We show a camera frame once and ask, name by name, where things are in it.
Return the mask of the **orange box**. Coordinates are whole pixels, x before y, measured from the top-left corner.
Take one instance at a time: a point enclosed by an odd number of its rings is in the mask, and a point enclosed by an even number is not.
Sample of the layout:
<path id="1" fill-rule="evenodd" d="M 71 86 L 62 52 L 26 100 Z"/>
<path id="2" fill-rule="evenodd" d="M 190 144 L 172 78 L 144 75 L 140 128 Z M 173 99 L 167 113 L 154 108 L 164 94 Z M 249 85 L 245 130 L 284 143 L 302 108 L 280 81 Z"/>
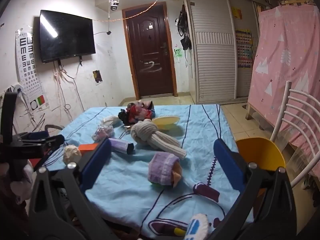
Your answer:
<path id="1" fill-rule="evenodd" d="M 85 155 L 88 152 L 92 152 L 97 148 L 99 144 L 98 143 L 93 143 L 93 144 L 82 144 L 79 145 L 78 149 L 81 153 L 81 155 Z"/>

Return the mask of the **printed plastic wrapper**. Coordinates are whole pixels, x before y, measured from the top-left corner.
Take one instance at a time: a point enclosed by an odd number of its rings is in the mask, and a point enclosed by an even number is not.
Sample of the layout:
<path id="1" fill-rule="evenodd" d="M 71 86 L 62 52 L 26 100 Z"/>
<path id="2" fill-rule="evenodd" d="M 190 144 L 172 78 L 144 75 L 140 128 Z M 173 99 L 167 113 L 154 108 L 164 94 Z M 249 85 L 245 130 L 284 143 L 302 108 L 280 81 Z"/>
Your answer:
<path id="1" fill-rule="evenodd" d="M 105 138 L 114 137 L 114 128 L 112 125 L 99 126 L 96 132 L 92 135 L 95 142 L 104 140 Z"/>

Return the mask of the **purple tube box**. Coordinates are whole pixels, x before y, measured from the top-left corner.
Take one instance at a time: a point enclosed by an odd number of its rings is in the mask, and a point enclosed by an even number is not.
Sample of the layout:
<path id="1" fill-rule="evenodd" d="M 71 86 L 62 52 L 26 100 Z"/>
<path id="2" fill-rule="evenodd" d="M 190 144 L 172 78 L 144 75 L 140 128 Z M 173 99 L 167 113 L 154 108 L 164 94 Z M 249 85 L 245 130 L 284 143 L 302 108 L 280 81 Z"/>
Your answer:
<path id="1" fill-rule="evenodd" d="M 109 141 L 111 143 L 112 151 L 127 155 L 134 154 L 135 146 L 133 143 L 116 138 L 109 138 Z"/>

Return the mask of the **purple towel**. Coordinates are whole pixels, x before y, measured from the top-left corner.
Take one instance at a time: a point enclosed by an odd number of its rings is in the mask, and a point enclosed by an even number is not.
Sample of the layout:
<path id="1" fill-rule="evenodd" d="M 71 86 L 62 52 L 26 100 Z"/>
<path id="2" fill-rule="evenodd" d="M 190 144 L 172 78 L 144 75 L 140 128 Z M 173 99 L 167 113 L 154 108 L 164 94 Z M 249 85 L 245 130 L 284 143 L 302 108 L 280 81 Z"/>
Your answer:
<path id="1" fill-rule="evenodd" d="M 182 178 L 180 159 L 172 153 L 156 152 L 148 166 L 148 181 L 176 187 Z"/>

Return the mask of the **yellow plastic trash bin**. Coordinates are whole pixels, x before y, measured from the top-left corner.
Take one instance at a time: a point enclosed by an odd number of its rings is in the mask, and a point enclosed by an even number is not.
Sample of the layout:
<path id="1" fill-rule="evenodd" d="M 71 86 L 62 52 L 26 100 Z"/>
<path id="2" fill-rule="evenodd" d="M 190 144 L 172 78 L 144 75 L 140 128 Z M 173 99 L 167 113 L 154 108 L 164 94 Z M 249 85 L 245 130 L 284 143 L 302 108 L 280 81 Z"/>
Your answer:
<path id="1" fill-rule="evenodd" d="M 276 171 L 279 167 L 286 167 L 285 159 L 276 146 L 269 139 L 250 137 L 236 141 L 239 154 L 246 163 L 254 162 L 262 170 Z"/>

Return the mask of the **white metal chair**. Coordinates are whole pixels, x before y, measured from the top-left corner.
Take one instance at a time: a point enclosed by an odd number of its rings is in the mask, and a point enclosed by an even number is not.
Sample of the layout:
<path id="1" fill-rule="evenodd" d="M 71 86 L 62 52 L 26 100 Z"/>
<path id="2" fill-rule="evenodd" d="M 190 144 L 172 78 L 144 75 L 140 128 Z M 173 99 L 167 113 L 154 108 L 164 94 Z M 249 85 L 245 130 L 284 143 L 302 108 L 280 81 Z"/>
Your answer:
<path id="1" fill-rule="evenodd" d="M 279 114 L 270 140 L 276 140 L 281 126 L 285 124 L 289 132 L 296 132 L 308 146 L 311 156 L 307 158 L 306 166 L 291 181 L 291 186 L 295 187 L 319 163 L 319 100 L 310 93 L 291 86 L 291 81 L 285 82 Z"/>

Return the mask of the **black knit sock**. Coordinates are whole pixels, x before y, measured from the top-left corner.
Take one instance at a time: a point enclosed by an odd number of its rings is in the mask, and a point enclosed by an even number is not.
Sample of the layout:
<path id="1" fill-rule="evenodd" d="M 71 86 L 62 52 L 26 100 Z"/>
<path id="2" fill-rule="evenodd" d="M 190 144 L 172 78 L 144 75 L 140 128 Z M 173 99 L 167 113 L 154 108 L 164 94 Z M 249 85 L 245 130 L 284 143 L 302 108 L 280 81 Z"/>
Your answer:
<path id="1" fill-rule="evenodd" d="M 127 110 L 121 109 L 120 112 L 118 113 L 118 118 L 122 121 L 122 123 L 125 126 L 132 125 L 132 123 L 129 122 L 129 113 Z"/>

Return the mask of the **light blue bed sheet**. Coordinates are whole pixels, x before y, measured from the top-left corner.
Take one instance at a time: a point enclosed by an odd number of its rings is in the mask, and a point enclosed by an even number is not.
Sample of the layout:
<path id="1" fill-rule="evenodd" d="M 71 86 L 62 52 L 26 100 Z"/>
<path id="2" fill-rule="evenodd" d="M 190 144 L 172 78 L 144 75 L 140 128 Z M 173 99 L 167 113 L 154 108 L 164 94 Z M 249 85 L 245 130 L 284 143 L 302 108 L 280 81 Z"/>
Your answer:
<path id="1" fill-rule="evenodd" d="M 88 200 L 104 220 L 132 228 L 151 239 L 182 239 L 193 215 L 204 214 L 214 231 L 239 196 L 216 158 L 214 142 L 237 146 L 219 105 L 156 106 L 157 114 L 175 115 L 180 121 L 167 131 L 186 155 L 174 156 L 136 142 L 115 128 L 116 138 L 134 143 L 134 154 L 112 152 Z"/>

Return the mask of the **yellow plastic comb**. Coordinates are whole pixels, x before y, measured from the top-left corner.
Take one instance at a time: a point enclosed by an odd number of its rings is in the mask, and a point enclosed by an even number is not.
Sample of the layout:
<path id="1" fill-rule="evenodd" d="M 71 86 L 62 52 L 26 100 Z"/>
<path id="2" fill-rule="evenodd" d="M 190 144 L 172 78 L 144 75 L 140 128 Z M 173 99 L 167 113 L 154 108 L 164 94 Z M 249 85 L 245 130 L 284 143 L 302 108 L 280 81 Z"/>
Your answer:
<path id="1" fill-rule="evenodd" d="M 180 121 L 180 118 L 174 115 L 159 116 L 152 120 L 152 122 L 158 127 L 159 130 L 164 130 L 164 131 L 171 129 L 179 121 Z"/>

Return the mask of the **dark brown door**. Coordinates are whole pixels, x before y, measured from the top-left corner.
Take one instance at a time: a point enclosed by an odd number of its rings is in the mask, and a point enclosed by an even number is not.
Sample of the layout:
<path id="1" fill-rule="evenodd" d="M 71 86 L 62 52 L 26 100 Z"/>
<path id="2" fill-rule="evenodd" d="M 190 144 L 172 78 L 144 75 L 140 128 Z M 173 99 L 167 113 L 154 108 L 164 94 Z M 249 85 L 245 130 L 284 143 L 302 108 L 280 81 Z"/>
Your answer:
<path id="1" fill-rule="evenodd" d="M 166 3 L 123 9 L 122 16 L 136 98 L 177 96 Z"/>

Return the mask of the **white slatted wardrobe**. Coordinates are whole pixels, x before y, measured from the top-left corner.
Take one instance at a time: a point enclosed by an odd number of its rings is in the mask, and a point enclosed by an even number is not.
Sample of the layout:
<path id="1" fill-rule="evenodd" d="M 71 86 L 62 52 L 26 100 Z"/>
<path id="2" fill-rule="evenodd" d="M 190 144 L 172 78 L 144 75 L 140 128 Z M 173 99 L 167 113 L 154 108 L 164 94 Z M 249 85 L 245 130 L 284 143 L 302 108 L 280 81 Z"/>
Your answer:
<path id="1" fill-rule="evenodd" d="M 196 104 L 245 102 L 252 68 L 239 68 L 235 30 L 252 34 L 253 57 L 259 28 L 250 0 L 184 0 L 192 49 L 189 90 Z"/>

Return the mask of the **dark wall sticker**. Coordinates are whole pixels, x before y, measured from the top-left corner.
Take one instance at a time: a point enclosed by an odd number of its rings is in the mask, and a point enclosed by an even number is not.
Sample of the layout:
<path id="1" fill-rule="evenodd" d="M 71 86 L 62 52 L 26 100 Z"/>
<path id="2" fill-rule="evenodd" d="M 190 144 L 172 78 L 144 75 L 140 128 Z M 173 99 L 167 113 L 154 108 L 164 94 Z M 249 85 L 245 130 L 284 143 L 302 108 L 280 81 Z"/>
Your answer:
<path id="1" fill-rule="evenodd" d="M 99 70 L 93 71 L 93 76 L 94 76 L 96 84 L 99 84 L 103 81 Z"/>

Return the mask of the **black wall television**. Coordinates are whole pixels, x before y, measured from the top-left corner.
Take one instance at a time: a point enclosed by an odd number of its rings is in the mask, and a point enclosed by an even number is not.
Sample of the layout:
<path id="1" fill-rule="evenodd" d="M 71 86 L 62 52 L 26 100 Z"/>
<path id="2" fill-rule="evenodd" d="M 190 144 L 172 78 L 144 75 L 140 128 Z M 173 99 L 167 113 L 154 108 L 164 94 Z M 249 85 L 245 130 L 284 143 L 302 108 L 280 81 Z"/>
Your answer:
<path id="1" fill-rule="evenodd" d="M 93 21 L 89 18 L 41 10 L 39 39 L 43 63 L 95 54 Z"/>

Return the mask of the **colourful wall chart poster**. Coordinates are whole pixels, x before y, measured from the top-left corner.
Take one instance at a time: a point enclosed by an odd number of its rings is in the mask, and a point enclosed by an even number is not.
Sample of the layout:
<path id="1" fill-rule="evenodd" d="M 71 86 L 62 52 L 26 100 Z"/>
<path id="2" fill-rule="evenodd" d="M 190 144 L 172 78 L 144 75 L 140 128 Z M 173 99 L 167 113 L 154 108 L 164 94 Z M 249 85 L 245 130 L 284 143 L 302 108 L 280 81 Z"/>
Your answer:
<path id="1" fill-rule="evenodd" d="M 248 30 L 235 30 L 237 62 L 239 68 L 252 68 L 253 66 L 253 40 Z"/>

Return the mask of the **black bags hanging on wall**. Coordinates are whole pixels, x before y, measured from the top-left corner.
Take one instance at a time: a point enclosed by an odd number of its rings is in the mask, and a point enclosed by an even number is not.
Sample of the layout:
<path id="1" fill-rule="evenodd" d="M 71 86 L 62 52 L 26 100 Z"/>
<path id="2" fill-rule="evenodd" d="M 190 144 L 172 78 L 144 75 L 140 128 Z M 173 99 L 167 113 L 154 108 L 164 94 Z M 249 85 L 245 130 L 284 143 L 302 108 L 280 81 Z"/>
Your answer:
<path id="1" fill-rule="evenodd" d="M 192 43 L 189 35 L 188 15 L 185 9 L 185 5 L 182 5 L 179 17 L 176 19 L 177 31 L 180 35 L 181 45 L 183 50 L 191 50 Z"/>

